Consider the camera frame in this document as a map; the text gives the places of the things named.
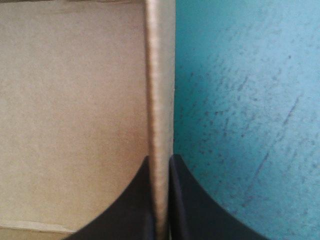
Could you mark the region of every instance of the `beige wall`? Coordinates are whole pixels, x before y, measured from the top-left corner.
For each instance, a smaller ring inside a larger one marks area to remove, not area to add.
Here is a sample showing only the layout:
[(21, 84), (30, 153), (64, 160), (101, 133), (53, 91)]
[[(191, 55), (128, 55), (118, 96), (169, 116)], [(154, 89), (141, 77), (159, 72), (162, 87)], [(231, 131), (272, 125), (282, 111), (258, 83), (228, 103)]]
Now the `beige wall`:
[(147, 147), (143, 6), (0, 5), (0, 227), (73, 232)]

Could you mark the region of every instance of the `black plastic part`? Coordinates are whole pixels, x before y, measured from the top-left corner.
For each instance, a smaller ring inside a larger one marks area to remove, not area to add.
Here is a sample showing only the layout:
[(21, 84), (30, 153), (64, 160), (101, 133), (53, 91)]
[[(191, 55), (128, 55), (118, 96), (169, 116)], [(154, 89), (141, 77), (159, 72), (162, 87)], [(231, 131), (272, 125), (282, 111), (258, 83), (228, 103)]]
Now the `black plastic part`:
[(154, 226), (146, 157), (120, 197), (95, 220), (65, 240), (154, 240)]
[(179, 155), (170, 159), (169, 218), (172, 240), (266, 240), (204, 191)]

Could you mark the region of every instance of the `beige cardboard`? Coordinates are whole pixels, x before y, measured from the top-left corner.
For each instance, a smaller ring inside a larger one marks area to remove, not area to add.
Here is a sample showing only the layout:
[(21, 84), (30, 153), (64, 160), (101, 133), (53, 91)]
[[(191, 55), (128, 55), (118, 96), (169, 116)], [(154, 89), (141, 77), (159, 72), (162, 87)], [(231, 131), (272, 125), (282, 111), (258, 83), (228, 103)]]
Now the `beige cardboard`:
[(69, 234), (0, 228), (1, 240), (61, 240)]
[(74, 232), (121, 194), (148, 154), (145, 69), (140, 3), (0, 4), (0, 226)]
[(168, 161), (173, 153), (175, 0), (146, 0), (149, 152), (157, 239), (167, 238)]

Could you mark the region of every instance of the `turquoise panel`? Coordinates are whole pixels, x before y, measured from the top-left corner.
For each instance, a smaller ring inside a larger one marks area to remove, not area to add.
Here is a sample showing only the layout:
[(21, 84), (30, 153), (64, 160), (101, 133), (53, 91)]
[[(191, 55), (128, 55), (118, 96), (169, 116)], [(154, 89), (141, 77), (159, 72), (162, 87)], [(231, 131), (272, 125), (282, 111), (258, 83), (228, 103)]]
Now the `turquoise panel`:
[(174, 151), (272, 240), (320, 239), (320, 1), (177, 0)]

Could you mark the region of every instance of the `speckled teal surface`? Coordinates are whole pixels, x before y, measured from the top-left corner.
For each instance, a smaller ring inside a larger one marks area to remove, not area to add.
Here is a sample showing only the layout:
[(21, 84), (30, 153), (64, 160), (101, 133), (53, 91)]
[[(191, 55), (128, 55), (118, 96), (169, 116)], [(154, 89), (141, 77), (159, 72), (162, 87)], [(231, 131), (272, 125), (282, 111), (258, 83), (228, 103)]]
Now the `speckled teal surface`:
[(264, 236), (320, 239), (320, 1), (176, 4), (175, 153)]

